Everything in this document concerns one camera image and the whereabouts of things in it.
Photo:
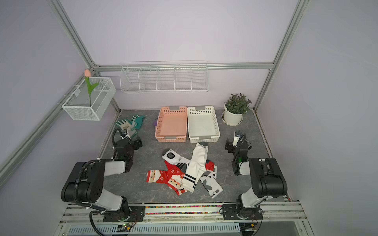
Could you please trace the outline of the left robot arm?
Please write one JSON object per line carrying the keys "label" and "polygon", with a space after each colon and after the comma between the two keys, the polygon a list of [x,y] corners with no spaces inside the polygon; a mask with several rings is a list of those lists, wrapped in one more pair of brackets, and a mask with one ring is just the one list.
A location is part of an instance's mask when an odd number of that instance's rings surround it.
{"label": "left robot arm", "polygon": [[131,138],[127,131],[115,129],[112,133],[113,155],[109,159],[77,162],[61,191],[64,202],[91,208],[95,214],[104,214],[105,222],[138,222],[144,208],[129,206],[124,196],[104,188],[104,178],[131,170],[134,151],[143,147],[138,136]]}

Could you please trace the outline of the white black striped sock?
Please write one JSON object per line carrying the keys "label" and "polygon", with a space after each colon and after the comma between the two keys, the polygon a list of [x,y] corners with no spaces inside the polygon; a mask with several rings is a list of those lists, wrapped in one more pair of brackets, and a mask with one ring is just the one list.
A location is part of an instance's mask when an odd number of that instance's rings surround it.
{"label": "white black striped sock", "polygon": [[203,147],[197,143],[194,148],[192,159],[186,169],[183,177],[183,187],[193,193],[195,187],[201,178],[202,174],[206,171],[205,163],[208,157],[208,147]]}

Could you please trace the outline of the red fuzzy sock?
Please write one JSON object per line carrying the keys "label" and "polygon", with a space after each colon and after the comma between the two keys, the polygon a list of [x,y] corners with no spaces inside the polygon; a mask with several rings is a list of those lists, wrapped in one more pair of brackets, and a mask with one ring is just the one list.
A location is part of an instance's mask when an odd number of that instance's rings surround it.
{"label": "red fuzzy sock", "polygon": [[215,164],[212,161],[206,160],[205,168],[207,171],[213,171],[214,167],[215,167]]}

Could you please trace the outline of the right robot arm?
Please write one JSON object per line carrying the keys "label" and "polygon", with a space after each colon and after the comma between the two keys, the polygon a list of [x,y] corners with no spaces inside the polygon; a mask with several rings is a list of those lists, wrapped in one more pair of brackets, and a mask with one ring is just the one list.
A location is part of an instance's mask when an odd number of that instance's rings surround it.
{"label": "right robot arm", "polygon": [[240,194],[234,204],[222,205],[219,213],[224,220],[262,220],[260,204],[268,199],[285,196],[287,183],[275,158],[249,158],[251,146],[245,140],[229,140],[225,149],[233,154],[232,167],[236,176],[249,176],[251,187]]}

